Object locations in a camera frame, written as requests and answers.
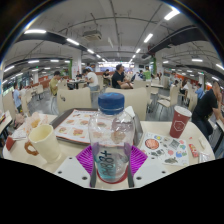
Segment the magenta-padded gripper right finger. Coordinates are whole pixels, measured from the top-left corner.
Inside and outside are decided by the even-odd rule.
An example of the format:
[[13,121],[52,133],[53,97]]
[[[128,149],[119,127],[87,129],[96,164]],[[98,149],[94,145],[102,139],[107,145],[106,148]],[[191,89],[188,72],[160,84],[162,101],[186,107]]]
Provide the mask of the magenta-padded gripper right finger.
[[143,187],[168,174],[168,170],[155,156],[147,156],[136,146],[131,148],[127,174],[130,188]]

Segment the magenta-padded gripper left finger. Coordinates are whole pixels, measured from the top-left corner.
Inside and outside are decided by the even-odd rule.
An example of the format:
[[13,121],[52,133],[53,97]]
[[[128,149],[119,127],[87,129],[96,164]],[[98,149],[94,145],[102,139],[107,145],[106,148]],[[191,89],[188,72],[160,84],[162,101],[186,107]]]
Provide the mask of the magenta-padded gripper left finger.
[[92,148],[87,146],[76,156],[68,156],[55,175],[84,188],[94,188],[96,184],[96,168]]

